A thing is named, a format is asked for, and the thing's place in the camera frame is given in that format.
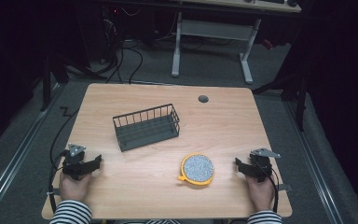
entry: hand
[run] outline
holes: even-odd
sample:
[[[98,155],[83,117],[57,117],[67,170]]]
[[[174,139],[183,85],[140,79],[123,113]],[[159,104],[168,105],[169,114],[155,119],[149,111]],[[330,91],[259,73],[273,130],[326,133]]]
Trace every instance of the hand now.
[[[74,180],[71,176],[61,173],[60,194],[62,200],[83,202],[87,195],[91,174],[86,174],[81,180]]]
[[[256,178],[246,176],[246,182],[249,186],[249,194],[255,205],[256,212],[271,210],[271,203],[275,196],[275,188],[271,181],[266,178],[263,182],[258,183]]]

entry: desk leg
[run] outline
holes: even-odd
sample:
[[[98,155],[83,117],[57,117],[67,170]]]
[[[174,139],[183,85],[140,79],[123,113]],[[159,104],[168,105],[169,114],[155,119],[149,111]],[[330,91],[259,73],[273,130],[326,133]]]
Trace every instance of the desk leg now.
[[[248,57],[252,49],[252,45],[255,42],[255,36],[257,35],[258,27],[260,26],[261,20],[256,20],[255,25],[252,29],[251,36],[248,41],[248,46],[246,47],[246,51],[244,53],[240,53],[240,59],[241,59],[241,65],[242,65],[242,71],[243,75],[245,76],[245,82],[247,84],[252,84],[252,74],[249,70],[249,64],[248,64]]]
[[[179,66],[180,66],[180,35],[182,32],[182,12],[178,12],[178,22],[176,27],[176,46],[175,52],[173,53],[173,62],[172,62],[172,76],[179,76]]]

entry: yellow container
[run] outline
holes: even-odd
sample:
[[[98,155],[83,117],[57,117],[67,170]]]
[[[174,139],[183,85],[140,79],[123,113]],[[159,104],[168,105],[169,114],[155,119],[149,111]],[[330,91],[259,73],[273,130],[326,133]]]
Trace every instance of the yellow container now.
[[[212,161],[200,153],[189,154],[182,161],[181,174],[179,180],[194,185],[209,185],[214,175]]]

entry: striped sleeve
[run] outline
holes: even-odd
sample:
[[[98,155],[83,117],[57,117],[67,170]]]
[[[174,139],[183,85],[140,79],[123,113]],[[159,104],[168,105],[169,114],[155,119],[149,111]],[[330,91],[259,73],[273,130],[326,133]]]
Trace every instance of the striped sleeve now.
[[[88,224],[91,223],[91,210],[81,202],[66,200],[62,201],[54,214],[50,224]]]
[[[282,223],[280,215],[272,211],[261,211],[254,213],[248,218],[247,224],[276,224]]]

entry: wire basket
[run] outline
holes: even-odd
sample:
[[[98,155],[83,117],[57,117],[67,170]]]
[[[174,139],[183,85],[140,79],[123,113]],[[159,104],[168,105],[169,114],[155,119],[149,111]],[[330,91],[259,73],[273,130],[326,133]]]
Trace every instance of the wire basket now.
[[[179,136],[179,117],[172,104],[113,117],[121,151]]]

